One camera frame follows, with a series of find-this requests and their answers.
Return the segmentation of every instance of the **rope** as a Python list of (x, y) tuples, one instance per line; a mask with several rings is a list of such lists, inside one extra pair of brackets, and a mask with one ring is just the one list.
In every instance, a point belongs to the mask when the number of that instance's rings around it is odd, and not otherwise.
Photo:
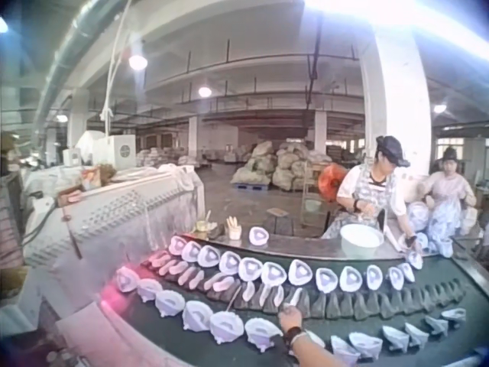
[[(104, 106), (102, 108), (102, 112), (100, 113), (100, 119), (105, 122), (105, 136), (108, 136), (108, 132), (110, 131), (110, 120), (114, 117), (112, 110), (110, 108), (110, 95), (112, 92), (112, 85), (114, 83), (115, 74), (117, 73), (117, 69), (122, 60), (122, 51), (119, 53), (117, 61), (115, 61), (115, 53), (117, 49), (118, 40), (121, 36), (122, 26), (124, 25), (124, 20), (129, 12), (129, 8), (131, 7), (132, 0), (128, 0), (128, 3), (125, 6), (124, 12), (121, 16), (121, 22), (119, 23), (119, 27), (117, 30), (117, 34), (115, 35), (114, 46), (112, 47), (112, 55), (110, 58), (110, 64), (108, 65), (108, 76), (107, 76), (107, 90), (105, 91), (105, 101)], [(129, 36), (127, 35), (124, 39), (124, 43), (122, 45), (122, 49), (124, 49), (125, 44), (127, 43)]]

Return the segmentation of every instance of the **conveyor belt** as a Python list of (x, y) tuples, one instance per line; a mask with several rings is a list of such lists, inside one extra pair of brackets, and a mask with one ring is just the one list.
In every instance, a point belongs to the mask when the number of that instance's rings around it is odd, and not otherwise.
[[(282, 265), (285, 269), (289, 268), (291, 258), (278, 256), (259, 255), (243, 250), (235, 250), (241, 257), (253, 256), (260, 259), (263, 263), (274, 261)], [(315, 271), (319, 267), (331, 268), (336, 274), (340, 274), (346, 265), (357, 268), (364, 272), (372, 263), (378, 265), (385, 273), (390, 266), (400, 263), (399, 260), (393, 261), (306, 261)], [(466, 295), (463, 300), (455, 305), (450, 304), (442, 309), (437, 307), (430, 315), (439, 317), (442, 310), (449, 310), (455, 307), (464, 307), (467, 310), (467, 322), (459, 330), (450, 329), (447, 338), (430, 337), (424, 350), (410, 348), (407, 354), (400, 352), (390, 352), (388, 342), (384, 340), (384, 347), (380, 359), (374, 364), (379, 366), (439, 366), (462, 358), (476, 346), (487, 345), (489, 343), (489, 328), (487, 327), (487, 315), (489, 314), (489, 299), (486, 298), (481, 289), (472, 279), (463, 272), (452, 260), (440, 257), (425, 258), (424, 266), (421, 271), (415, 271), (416, 283), (408, 284), (407, 287), (424, 287), (427, 284), (440, 284), (443, 281), (450, 281), (458, 278), (465, 283)], [(198, 291), (185, 291), (177, 284), (168, 283), (157, 277), (165, 289), (179, 291), (186, 300), (200, 300), (207, 303), (214, 311), (224, 310), (226, 305), (221, 302), (208, 300), (204, 294)], [(388, 289), (386, 282), (380, 291)], [(311, 302), (316, 299), (317, 291), (315, 285), (307, 285)], [(152, 343), (165, 349), (190, 365), (202, 367), (215, 367), (216, 365), (226, 366), (278, 366), (287, 365), (292, 361), (290, 357), (284, 356), (279, 349), (273, 348), (260, 354), (258, 350), (246, 341), (245, 336), (233, 343), (218, 346), (210, 333), (192, 333), (184, 331), (182, 328), (181, 316), (161, 319), (153, 302), (143, 304), (136, 293), (129, 294), (128, 305), (120, 314), (126, 322), (134, 327), (139, 333), (148, 338)], [(235, 311), (244, 322), (252, 317), (263, 317), (277, 323), (277, 317), (266, 315), (256, 311)], [(390, 320), (382, 320), (380, 317), (369, 317), (365, 321), (357, 322), (353, 319), (340, 320), (305, 320), (304, 327), (313, 331), (327, 344), (331, 335), (340, 336), (348, 339), (350, 332), (358, 331), (371, 336), (381, 336), (381, 327), (388, 325), (403, 330), (405, 322), (419, 327), (421, 330), (430, 331), (424, 323), (423, 318), (426, 314), (415, 313), (410, 316), (396, 315)]]

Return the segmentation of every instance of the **black cap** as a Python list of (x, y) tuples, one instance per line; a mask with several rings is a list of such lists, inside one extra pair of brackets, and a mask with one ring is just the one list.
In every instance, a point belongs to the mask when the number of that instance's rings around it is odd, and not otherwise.
[(443, 152), (442, 161), (457, 161), (457, 151), (453, 147), (448, 147)]
[(398, 167), (409, 167), (410, 162), (403, 157), (403, 147), (394, 136), (379, 136), (377, 137), (377, 150)]

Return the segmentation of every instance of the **patterned apron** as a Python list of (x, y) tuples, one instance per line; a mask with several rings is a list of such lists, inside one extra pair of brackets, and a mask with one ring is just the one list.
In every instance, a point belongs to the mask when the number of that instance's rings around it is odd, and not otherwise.
[(365, 224), (367, 226), (379, 228), (377, 217), (381, 210), (387, 209), (390, 203), (390, 197), (393, 194), (395, 187), (395, 178), (391, 174), (387, 178), (385, 191), (375, 190), (368, 184), (370, 179), (370, 172), (372, 166), (369, 164), (362, 164), (360, 166), (360, 176), (358, 177), (353, 198), (356, 200), (368, 201), (374, 206), (374, 216), (371, 218), (363, 218), (360, 213), (350, 213), (347, 211), (341, 211), (336, 216), (333, 223), (322, 235), (322, 239), (335, 239), (340, 236), (340, 229), (347, 224)]

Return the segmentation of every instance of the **orange fan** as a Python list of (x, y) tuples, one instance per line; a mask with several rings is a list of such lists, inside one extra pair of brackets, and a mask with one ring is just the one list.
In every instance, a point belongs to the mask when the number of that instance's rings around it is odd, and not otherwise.
[(330, 202), (336, 201), (338, 189), (347, 173), (348, 171), (346, 168), (336, 163), (331, 163), (328, 167), (322, 170), (318, 179), (319, 192), (322, 197)]

